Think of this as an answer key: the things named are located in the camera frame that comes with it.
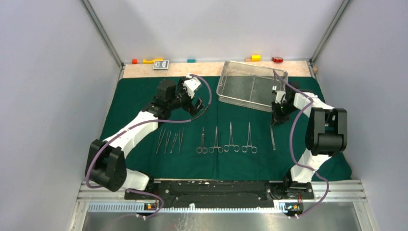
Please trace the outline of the steel scalpel handle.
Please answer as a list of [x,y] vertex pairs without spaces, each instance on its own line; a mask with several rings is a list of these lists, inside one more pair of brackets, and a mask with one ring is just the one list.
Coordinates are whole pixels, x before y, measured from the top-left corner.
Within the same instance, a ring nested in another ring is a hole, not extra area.
[[274,139],[274,132],[273,132],[272,126],[270,126],[270,135],[271,135],[272,148],[275,151],[276,150],[276,142],[275,142],[275,139]]

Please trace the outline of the steel tweezers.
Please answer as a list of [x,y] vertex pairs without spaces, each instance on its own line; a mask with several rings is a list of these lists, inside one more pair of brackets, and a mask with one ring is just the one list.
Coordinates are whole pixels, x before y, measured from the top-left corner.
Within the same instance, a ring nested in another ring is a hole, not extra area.
[[169,130],[168,132],[167,132],[167,135],[166,135],[166,141],[165,141],[165,149],[164,149],[164,153],[166,153],[167,152],[167,149],[168,149],[168,144],[169,144],[169,140],[170,140],[170,138],[171,138],[171,131]]
[[181,146],[182,146],[182,140],[183,140],[183,134],[184,134],[184,129],[183,128],[180,128],[179,129],[179,133],[178,133],[178,153],[180,153],[181,152]]
[[160,133],[159,133],[159,138],[158,138],[158,142],[157,142],[157,147],[156,147],[156,154],[159,152],[159,149],[160,149],[160,146],[161,146],[161,143],[162,143],[162,140],[163,140],[163,138],[164,138],[164,135],[165,135],[165,133],[166,133],[166,129],[161,129],[160,130]]
[[175,134],[175,135],[174,135],[174,138],[173,138],[173,141],[172,141],[170,153],[173,153],[174,147],[175,147],[175,145],[176,145],[177,138],[178,138],[178,134]]

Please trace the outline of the metal mesh instrument tray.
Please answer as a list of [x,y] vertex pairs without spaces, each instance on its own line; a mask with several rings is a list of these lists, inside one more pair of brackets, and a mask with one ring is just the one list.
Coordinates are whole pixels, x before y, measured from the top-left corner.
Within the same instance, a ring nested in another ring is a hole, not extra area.
[[285,84],[274,77],[277,73],[285,81],[288,72],[282,69],[245,64],[236,61],[224,63],[216,93],[224,103],[272,112],[273,91],[284,91]]

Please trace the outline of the surgical scissors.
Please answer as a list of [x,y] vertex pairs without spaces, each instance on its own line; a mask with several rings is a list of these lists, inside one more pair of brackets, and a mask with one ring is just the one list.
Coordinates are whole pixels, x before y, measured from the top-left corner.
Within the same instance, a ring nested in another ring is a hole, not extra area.
[[198,154],[206,154],[208,153],[208,148],[204,146],[205,143],[205,130],[202,128],[201,136],[200,136],[200,146],[196,148],[196,152]]

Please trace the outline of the ring-handled forceps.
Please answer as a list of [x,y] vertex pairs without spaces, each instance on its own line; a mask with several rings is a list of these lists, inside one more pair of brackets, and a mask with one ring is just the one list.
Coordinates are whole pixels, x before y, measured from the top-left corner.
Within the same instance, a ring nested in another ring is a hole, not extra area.
[[253,154],[256,154],[258,149],[256,146],[253,146],[252,143],[252,133],[251,133],[251,123],[248,123],[248,134],[247,134],[247,144],[243,145],[241,148],[243,153],[247,153],[248,151],[250,151]]
[[214,152],[218,152],[218,153],[224,152],[224,148],[220,146],[218,143],[218,126],[216,126],[216,129],[215,129],[214,144],[213,146],[209,147],[209,153],[214,153]]

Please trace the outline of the dark green surgical drape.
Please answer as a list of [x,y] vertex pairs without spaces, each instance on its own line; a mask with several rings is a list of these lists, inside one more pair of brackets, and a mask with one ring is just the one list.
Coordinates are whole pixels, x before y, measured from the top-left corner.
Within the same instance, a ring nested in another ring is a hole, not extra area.
[[[197,92],[209,106],[203,116],[192,120],[190,114],[182,109],[172,111],[172,123],[165,123],[147,135],[126,157],[126,166],[157,179],[282,180],[293,166],[292,157],[300,158],[306,148],[308,117],[293,112],[290,121],[272,127],[276,142],[274,151],[270,135],[271,113],[220,102],[216,93],[218,81],[217,76],[206,77],[208,84]],[[251,123],[252,143],[258,149],[256,154],[196,152],[202,128],[205,130],[205,147],[213,146],[216,126],[219,145],[228,144],[230,122],[234,143],[239,146],[246,145],[248,123]],[[166,129],[166,133],[156,154],[162,128]],[[180,128],[184,129],[181,152],[178,153],[178,137],[173,153],[170,153],[174,135],[179,134]],[[169,130],[171,138],[164,153]]]

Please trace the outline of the surgical forceps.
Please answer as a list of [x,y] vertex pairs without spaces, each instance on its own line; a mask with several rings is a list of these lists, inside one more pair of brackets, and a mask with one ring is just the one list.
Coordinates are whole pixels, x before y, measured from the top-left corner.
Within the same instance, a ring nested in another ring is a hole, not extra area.
[[232,123],[229,123],[229,143],[224,145],[224,151],[229,152],[230,150],[233,150],[234,152],[238,152],[240,150],[240,147],[234,143],[234,138],[233,138],[233,130],[232,130]]

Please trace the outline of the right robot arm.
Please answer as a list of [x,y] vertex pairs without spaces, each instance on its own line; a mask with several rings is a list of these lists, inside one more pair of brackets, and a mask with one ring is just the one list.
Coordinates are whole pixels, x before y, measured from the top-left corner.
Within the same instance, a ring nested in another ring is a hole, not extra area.
[[347,111],[324,103],[316,94],[301,91],[293,82],[285,90],[272,91],[272,121],[280,125],[289,120],[290,114],[299,110],[308,117],[305,134],[306,149],[288,171],[282,192],[295,198],[311,182],[320,166],[345,150],[347,146]]

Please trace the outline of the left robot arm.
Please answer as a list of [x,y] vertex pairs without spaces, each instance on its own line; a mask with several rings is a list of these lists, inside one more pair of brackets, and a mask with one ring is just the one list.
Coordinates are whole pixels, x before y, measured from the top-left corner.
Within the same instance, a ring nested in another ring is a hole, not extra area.
[[208,83],[200,76],[187,74],[175,82],[162,80],[150,101],[127,125],[114,135],[94,140],[89,147],[85,178],[89,188],[106,188],[112,192],[120,189],[136,190],[143,199],[152,197],[154,186],[148,175],[126,166],[126,157],[150,133],[164,123],[172,123],[171,112],[179,108],[195,120],[204,111],[203,100],[193,103],[196,91]]

